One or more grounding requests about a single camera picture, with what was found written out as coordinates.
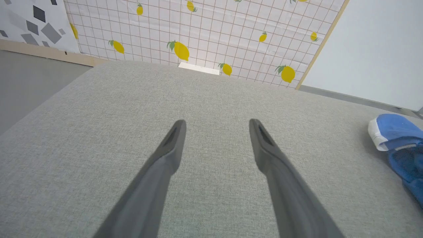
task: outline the yellow lemon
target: yellow lemon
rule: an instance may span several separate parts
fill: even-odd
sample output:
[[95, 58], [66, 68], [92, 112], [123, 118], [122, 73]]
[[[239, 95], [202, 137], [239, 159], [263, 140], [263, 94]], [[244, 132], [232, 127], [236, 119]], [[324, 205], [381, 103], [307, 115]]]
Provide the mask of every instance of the yellow lemon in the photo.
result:
[[181, 60], [188, 61], [190, 52], [188, 51], [188, 48], [183, 43], [172, 41], [172, 42], [168, 42], [168, 45], [166, 46], [166, 48], [167, 47], [169, 47], [171, 51], [175, 49], [175, 54], [178, 58], [180, 58]]
[[260, 38], [258, 39], [259, 42], [263, 42], [266, 40], [267, 37], [267, 33], [265, 31], [263, 31], [263, 34], [260, 36]]
[[194, 4], [191, 1], [187, 2], [187, 8], [188, 10], [190, 10], [191, 12], [196, 12], [197, 9], [194, 7]]
[[111, 40], [109, 44], [115, 48], [115, 50], [121, 54], [125, 53], [124, 47], [117, 41]]
[[292, 80], [295, 78], [295, 71], [294, 71], [293, 68], [291, 68], [289, 66], [286, 66], [286, 65], [284, 65], [284, 66], [278, 66], [276, 68], [276, 70], [277, 70], [277, 74], [280, 74], [282, 72], [282, 74], [280, 75], [280, 77], [285, 82], [291, 83]]
[[224, 74], [229, 75], [229, 76], [231, 75], [232, 68], [231, 68], [231, 66], [229, 66], [229, 64], [221, 63], [221, 64], [219, 64], [219, 67], [222, 69]]
[[318, 41], [319, 39], [317, 38], [317, 33], [313, 31], [313, 33], [310, 36], [310, 39], [314, 42]]
[[72, 25], [72, 23], [69, 22], [69, 24], [71, 24], [71, 28], [72, 28], [72, 31], [74, 32], [75, 38], [79, 39], [78, 38], [78, 30], [76, 29], [76, 27], [74, 25]]
[[141, 16], [143, 14], [143, 6], [140, 3], [138, 3], [137, 6], [137, 14], [138, 16]]

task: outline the lemon print backdrop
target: lemon print backdrop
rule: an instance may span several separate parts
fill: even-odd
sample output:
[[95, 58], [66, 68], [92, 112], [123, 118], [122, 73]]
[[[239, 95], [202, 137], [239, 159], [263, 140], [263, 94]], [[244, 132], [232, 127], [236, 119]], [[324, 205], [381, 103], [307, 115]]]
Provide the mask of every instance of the lemon print backdrop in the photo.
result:
[[82, 54], [295, 88], [344, 0], [64, 0]]

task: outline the gray fabric surface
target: gray fabric surface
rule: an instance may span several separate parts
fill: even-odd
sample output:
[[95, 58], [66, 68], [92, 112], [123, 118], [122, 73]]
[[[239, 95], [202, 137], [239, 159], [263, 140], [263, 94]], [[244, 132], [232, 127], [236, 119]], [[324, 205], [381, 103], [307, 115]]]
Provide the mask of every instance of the gray fabric surface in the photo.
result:
[[103, 64], [0, 136], [0, 237], [93, 235], [177, 119], [187, 138], [159, 236], [278, 236], [250, 118], [346, 236], [418, 237], [422, 212], [367, 134], [385, 112], [158, 64]]

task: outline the white wall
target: white wall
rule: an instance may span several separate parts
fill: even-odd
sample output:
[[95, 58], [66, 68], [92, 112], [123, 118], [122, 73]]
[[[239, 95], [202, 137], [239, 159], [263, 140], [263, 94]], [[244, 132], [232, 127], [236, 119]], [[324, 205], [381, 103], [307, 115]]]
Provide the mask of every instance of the white wall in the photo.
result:
[[303, 85], [418, 111], [423, 1], [350, 0]]

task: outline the blue cloth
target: blue cloth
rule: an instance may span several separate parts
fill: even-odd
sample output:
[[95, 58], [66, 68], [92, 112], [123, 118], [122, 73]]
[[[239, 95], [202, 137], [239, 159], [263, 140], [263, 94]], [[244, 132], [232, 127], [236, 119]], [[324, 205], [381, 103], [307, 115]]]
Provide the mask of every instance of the blue cloth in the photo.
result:
[[369, 123], [370, 136], [376, 147], [383, 145], [387, 148], [392, 170], [402, 178], [404, 186], [423, 209], [423, 131], [396, 114], [379, 115], [376, 122], [377, 128], [372, 130]]

